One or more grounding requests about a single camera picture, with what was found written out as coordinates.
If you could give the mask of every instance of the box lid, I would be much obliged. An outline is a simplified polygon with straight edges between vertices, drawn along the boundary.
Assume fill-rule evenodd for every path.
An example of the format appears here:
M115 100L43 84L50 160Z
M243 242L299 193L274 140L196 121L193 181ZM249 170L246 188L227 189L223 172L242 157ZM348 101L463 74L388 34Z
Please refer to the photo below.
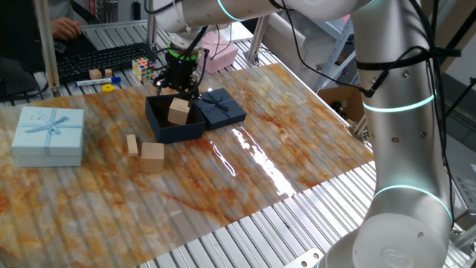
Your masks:
M14 156L81 156L83 109L23 107L12 143Z

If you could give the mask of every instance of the small wooden block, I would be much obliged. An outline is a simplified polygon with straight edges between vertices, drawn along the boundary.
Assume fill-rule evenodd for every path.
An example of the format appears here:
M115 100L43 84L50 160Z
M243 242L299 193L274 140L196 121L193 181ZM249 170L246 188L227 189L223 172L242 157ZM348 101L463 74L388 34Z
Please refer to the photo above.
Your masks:
M144 142L142 144L141 171L161 173L164 169L164 145Z
M104 70L104 76L106 76L107 78L111 78L112 77L112 70L111 69Z
M188 101L174 98L170 104L168 121L183 126L187 123L189 111Z
M103 79L103 74L98 69L89 71L89 78L91 80Z
M137 141L135 135L127 135L127 148L129 149L129 157L139 156L139 150L137 148Z

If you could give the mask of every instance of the teal light ring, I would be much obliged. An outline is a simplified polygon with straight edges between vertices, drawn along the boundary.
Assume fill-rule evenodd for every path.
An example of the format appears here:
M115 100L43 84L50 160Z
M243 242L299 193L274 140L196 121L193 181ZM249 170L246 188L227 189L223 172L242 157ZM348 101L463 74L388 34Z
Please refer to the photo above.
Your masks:
M416 108L419 108L421 106L424 106L424 105L430 103L433 99L434 99L434 95L428 97L426 100L420 101L419 103L411 104L411 105L404 106L404 107L398 107L398 108L375 108L375 107L368 106L365 103L364 103L364 107L365 107L365 109L368 109L368 110L374 111L374 112L404 112L404 111L409 111L411 109L416 109Z
M243 21L244 21L244 19L237 19L237 18L233 17L233 16L225 9L225 7L223 6L222 0L217 0L217 1L218 1L218 4L220 5L220 7L222 8L223 12L225 12L225 14L226 14L227 16L229 16L230 18L236 20L237 22L243 22Z
M430 193L429 191L425 191L423 189L420 189L420 188L417 188L417 187L414 187L414 186L408 186L408 185L394 185L394 186L389 186L389 187L386 187L386 188L383 188L381 189L379 192L377 192L373 198L375 198L376 196L378 196L380 193L386 191L386 190L390 190L390 189L396 189L396 188L406 188L406 189L412 189L412 190L417 190L417 191L420 191L424 194L427 194L429 195L430 197L433 197L434 199L436 199L442 206L443 208L445 208L446 212L448 212L448 215L449 215L449 218L451 220L451 223L453 223L453 215L451 215L451 212L449 211L448 207L446 206L446 204L439 198L437 197L436 195Z

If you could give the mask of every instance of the keyboard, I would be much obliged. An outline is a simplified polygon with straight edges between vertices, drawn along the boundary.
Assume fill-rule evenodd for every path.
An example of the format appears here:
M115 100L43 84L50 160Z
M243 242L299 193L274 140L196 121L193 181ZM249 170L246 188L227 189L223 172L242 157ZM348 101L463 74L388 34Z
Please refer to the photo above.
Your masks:
M132 61L142 57L153 57L149 46L143 43L63 57L57 61L59 81L70 82L88 79L89 71L94 69L104 72L104 69L114 71L131 68Z

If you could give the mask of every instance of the navy ribbon bow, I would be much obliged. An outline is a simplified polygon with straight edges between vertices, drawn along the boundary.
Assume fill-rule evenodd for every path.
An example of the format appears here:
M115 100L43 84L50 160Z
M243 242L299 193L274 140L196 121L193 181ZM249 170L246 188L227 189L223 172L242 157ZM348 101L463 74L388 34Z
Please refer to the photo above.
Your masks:
M229 99L229 100L223 100L223 97L220 97L217 100L211 94L208 94L208 97L210 98L210 100L207 100L207 99L204 98L203 101L207 102L207 103L212 103L212 104L207 105L207 106L203 106L200 109L208 109L207 112L212 112L215 109L220 109L220 111L222 111L228 117L228 120L231 120L231 116L228 114L228 111L230 110L230 108L224 106L224 104L233 102L235 100L232 99L232 98Z

